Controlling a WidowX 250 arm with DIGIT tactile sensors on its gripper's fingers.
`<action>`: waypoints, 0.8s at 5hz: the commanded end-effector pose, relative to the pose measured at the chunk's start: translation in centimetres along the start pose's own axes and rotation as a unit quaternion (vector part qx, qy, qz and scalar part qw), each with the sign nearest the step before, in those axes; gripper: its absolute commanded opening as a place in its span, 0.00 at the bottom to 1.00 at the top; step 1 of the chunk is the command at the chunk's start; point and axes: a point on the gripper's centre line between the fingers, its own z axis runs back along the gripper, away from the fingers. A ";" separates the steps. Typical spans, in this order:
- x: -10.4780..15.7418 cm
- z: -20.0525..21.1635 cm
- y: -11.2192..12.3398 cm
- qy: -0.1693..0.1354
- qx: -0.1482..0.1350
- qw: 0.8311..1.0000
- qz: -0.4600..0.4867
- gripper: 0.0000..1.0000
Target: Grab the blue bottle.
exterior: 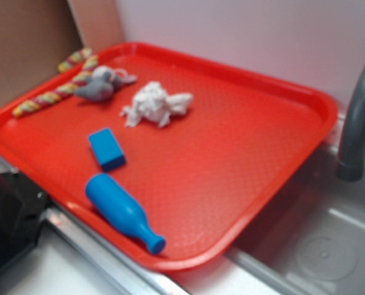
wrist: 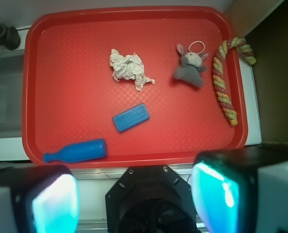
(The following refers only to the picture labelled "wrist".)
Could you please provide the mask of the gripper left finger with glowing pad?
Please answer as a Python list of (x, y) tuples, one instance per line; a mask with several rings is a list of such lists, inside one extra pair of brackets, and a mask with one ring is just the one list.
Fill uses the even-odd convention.
[(0, 168), (0, 233), (74, 233), (77, 179), (62, 165)]

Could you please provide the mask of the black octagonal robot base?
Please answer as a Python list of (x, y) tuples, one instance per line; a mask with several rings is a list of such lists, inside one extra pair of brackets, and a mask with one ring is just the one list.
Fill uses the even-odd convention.
[(198, 233), (191, 186), (166, 165), (129, 167), (105, 195), (110, 233)]

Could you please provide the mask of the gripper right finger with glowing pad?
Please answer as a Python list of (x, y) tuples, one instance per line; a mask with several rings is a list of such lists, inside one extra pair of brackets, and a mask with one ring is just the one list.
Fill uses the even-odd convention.
[(201, 152), (191, 192), (210, 233), (288, 233), (288, 146)]

